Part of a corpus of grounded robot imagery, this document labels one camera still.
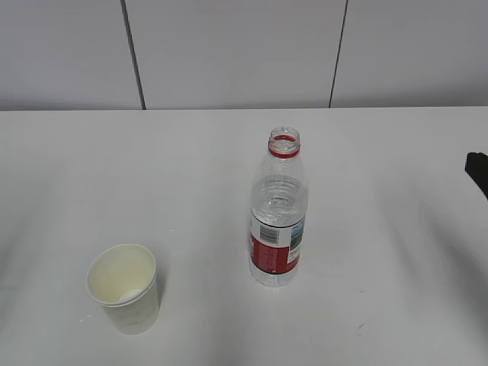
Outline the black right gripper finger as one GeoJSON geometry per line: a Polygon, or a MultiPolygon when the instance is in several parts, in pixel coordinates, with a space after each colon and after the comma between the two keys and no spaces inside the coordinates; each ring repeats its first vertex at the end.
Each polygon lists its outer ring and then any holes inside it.
{"type": "Polygon", "coordinates": [[[488,155],[482,152],[469,152],[464,171],[488,199],[488,155]]]}

